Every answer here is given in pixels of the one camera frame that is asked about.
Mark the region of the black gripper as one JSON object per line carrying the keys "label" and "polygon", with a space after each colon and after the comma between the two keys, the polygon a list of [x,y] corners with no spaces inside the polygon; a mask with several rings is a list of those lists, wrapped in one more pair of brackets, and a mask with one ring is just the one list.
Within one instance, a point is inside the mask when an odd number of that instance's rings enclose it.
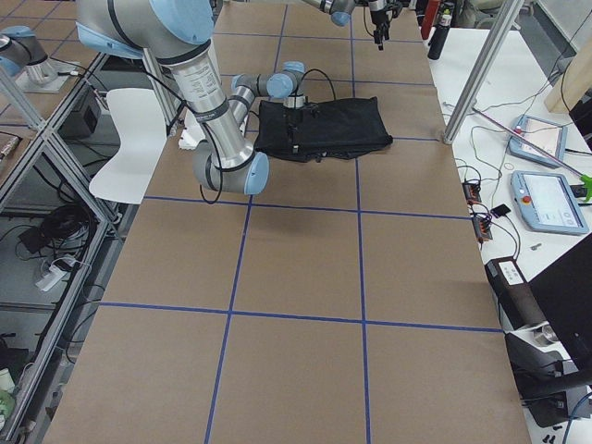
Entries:
{"label": "black gripper", "polygon": [[319,113],[319,104],[304,104],[300,107],[284,106],[284,119],[288,137],[288,146],[295,144],[295,135],[298,127],[302,124],[305,115],[317,117]]}
{"label": "black gripper", "polygon": [[384,37],[389,37],[390,22],[396,18],[402,10],[402,2],[395,0],[368,1],[367,7],[375,29],[373,36],[379,50],[384,49]]}

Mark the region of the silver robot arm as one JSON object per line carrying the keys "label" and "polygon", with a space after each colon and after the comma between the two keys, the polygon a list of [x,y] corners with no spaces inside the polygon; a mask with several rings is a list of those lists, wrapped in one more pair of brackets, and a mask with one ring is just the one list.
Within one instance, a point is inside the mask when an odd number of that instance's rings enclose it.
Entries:
{"label": "silver robot arm", "polygon": [[255,195],[268,180],[269,161],[240,130],[257,97],[302,94],[305,66],[285,63],[271,75],[239,75],[227,96],[209,54],[214,30],[207,1],[79,1],[80,41],[112,56],[140,58],[150,51],[168,68],[205,133],[193,172],[212,191]]}
{"label": "silver robot arm", "polygon": [[304,0],[304,3],[328,14],[331,21],[340,27],[351,21],[356,7],[367,8],[375,29],[373,32],[366,31],[373,37],[379,51],[384,50],[384,42],[389,40],[390,22],[397,18],[403,9],[403,2],[394,0]]}

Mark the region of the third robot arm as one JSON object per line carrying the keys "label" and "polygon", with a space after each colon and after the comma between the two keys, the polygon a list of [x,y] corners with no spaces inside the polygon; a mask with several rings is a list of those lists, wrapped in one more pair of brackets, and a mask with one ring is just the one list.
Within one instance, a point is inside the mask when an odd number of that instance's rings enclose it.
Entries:
{"label": "third robot arm", "polygon": [[56,78],[56,71],[36,34],[24,25],[1,30],[1,68],[11,77],[25,69],[31,81],[38,85]]}

